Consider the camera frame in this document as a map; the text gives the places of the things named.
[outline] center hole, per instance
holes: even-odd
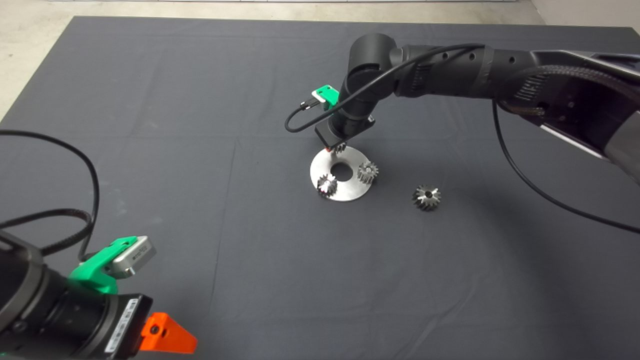
[[[347,181],[353,177],[351,167],[345,163],[337,163],[332,166],[331,174],[335,176],[338,181]]]

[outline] black robotic arm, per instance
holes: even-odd
[[[336,107],[316,124],[327,148],[373,126],[378,101],[450,95],[494,100],[540,128],[640,181],[640,56],[499,50],[482,44],[406,45],[383,34],[351,46]]]

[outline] metal plate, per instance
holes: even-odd
[[[338,181],[338,188],[335,193],[327,198],[336,201],[352,201],[369,191],[371,184],[363,184],[358,180],[358,166],[369,161],[360,151],[347,146],[344,151],[334,154],[327,150],[320,150],[313,161],[309,175],[314,189],[317,189],[318,179],[325,174],[331,174],[331,168],[338,163],[344,163],[351,168],[353,175],[347,181]]]

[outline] green mount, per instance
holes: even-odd
[[[311,94],[314,97],[316,97],[317,95],[318,97],[324,99],[324,101],[321,101],[321,103],[325,111],[334,107],[338,103],[338,97],[340,96],[340,92],[332,88],[330,85],[319,87],[315,89]]]
[[[81,263],[71,272],[69,279],[75,280],[83,286],[95,289],[101,293],[118,293],[116,279],[105,274],[103,269],[123,251],[135,244],[137,240],[137,236],[116,239],[111,245],[100,250],[100,252],[89,258],[89,260]]]

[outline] label sticker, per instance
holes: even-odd
[[[138,299],[129,300],[129,302],[127,303],[127,306],[124,308],[124,312],[122,313],[120,320],[118,320],[118,325],[116,325],[116,328],[113,331],[113,334],[109,339],[109,342],[107,343],[107,347],[104,349],[105,353],[110,354],[118,348],[120,342],[122,341],[122,336],[124,335],[124,331],[126,330],[127,326],[129,326],[129,322],[131,321],[131,316],[133,315],[133,312],[136,310],[137,305],[138,305]]]

